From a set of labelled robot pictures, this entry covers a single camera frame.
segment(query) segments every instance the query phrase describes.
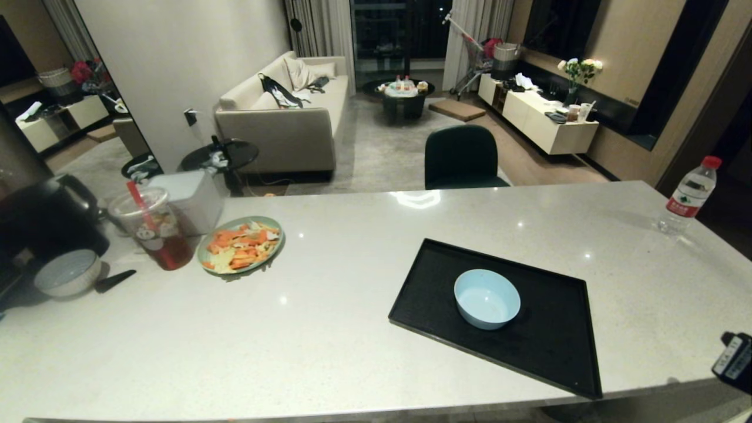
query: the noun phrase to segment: curtain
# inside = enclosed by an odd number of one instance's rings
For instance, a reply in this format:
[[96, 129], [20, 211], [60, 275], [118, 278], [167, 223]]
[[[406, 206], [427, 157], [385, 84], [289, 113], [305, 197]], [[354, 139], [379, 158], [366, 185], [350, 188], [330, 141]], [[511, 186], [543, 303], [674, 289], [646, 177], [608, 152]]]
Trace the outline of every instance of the curtain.
[[[470, 34], [478, 43], [488, 38], [507, 38], [514, 0], [454, 0], [452, 20]], [[444, 62], [444, 83], [447, 91], [468, 72], [468, 51], [460, 32], [449, 31], [447, 58]]]
[[[350, 21], [350, 0], [285, 0], [290, 39], [298, 57], [344, 56], [350, 82], [350, 95], [355, 94], [355, 62], [353, 61], [353, 30]], [[302, 24], [296, 32], [290, 25], [295, 18]]]
[[99, 57], [74, 0], [42, 1], [73, 60], [94, 60]]

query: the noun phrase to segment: plate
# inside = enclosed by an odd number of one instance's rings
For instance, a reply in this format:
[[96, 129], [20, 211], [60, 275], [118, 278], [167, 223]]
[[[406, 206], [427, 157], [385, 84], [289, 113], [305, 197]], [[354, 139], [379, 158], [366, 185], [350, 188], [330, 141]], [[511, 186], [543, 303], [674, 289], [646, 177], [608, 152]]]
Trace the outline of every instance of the plate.
[[[209, 261], [211, 259], [212, 253], [207, 251], [206, 247], [211, 243], [211, 241], [214, 239], [214, 234], [217, 231], [220, 230], [239, 230], [240, 226], [247, 224], [250, 225], [252, 221], [258, 222], [260, 224], [264, 224], [268, 227], [275, 227], [280, 230], [280, 241], [277, 243], [277, 245], [274, 247], [274, 250], [271, 251], [269, 256], [264, 261], [260, 261], [258, 263], [253, 263], [247, 267], [241, 267], [240, 269], [236, 269], [234, 273], [219, 273], [215, 272], [214, 269], [210, 269], [206, 266], [204, 266], [205, 261]], [[264, 263], [270, 261], [274, 256], [277, 255], [279, 250], [282, 249], [282, 246], [284, 245], [284, 230], [282, 230], [282, 226], [277, 222], [276, 220], [272, 218], [267, 218], [265, 216], [247, 216], [245, 218], [239, 218], [235, 219], [233, 221], [227, 222], [226, 224], [216, 228], [213, 230], [210, 234], [206, 235], [204, 239], [201, 241], [201, 244], [199, 245], [199, 252], [196, 254], [196, 259], [199, 261], [199, 264], [201, 264], [201, 267], [204, 268], [209, 273], [213, 273], [215, 275], [237, 275], [239, 273], [247, 272], [249, 270], [253, 270], [259, 266], [263, 266]]]

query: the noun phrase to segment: red straw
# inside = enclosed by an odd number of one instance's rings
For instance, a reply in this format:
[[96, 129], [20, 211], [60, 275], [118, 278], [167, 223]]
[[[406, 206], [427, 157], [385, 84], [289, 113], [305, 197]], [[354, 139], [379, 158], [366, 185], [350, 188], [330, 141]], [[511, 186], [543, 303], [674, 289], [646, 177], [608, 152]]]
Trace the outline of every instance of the red straw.
[[[141, 193], [138, 192], [136, 183], [134, 181], [128, 181], [126, 185], [128, 186], [128, 191], [130, 191], [131, 196], [133, 197], [133, 201], [135, 201], [136, 205], [141, 209], [141, 212], [143, 213], [144, 223], [146, 224], [146, 226], [148, 226], [149, 229], [153, 230], [154, 233], [159, 233], [159, 230], [154, 223], [154, 219], [152, 219], [151, 215], [149, 214], [149, 208], [146, 206], [144, 199], [141, 197]], [[165, 259], [165, 265], [167, 267], [169, 267], [170, 269], [176, 268], [175, 261], [172, 260], [172, 256], [170, 255], [169, 251], [166, 251], [164, 248], [160, 248], [159, 253], [162, 255], [162, 258]]]
[[146, 222], [146, 226], [148, 226], [149, 229], [156, 231], [156, 225], [154, 224], [154, 220], [151, 218], [151, 215], [149, 214], [149, 208], [146, 207], [146, 203], [144, 202], [144, 199], [141, 198], [141, 193], [138, 192], [136, 183], [134, 181], [128, 181], [126, 185], [128, 185], [128, 191], [131, 192], [133, 201], [136, 202], [136, 205], [141, 209], [141, 212], [144, 213], [144, 222]]

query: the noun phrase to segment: sofa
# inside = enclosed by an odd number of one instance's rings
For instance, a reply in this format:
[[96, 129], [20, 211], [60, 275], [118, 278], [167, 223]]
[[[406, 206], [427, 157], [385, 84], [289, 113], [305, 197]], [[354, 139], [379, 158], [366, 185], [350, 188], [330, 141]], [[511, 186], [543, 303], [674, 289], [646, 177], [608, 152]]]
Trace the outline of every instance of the sofa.
[[295, 59], [296, 54], [288, 51], [279, 56], [220, 97], [215, 117], [221, 135], [252, 142], [259, 148], [258, 158], [241, 172], [333, 172], [334, 140], [342, 137], [341, 118], [350, 83], [344, 57], [302, 58], [307, 65], [334, 63], [336, 73], [323, 88], [325, 93], [310, 93], [311, 103], [303, 102], [303, 108], [279, 109], [268, 102], [260, 105], [264, 89], [259, 73], [293, 92], [286, 57]]

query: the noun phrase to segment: flower vase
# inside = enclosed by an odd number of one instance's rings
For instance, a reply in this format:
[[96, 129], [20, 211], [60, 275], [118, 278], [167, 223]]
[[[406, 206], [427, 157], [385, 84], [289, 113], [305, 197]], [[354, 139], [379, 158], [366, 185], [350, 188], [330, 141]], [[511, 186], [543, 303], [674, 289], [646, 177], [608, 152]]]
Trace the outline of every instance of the flower vase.
[[569, 107], [570, 104], [574, 104], [577, 100], [577, 91], [580, 89], [579, 86], [576, 87], [569, 87], [569, 91], [567, 92], [566, 99], [564, 100], [564, 104], [562, 104], [563, 107]]

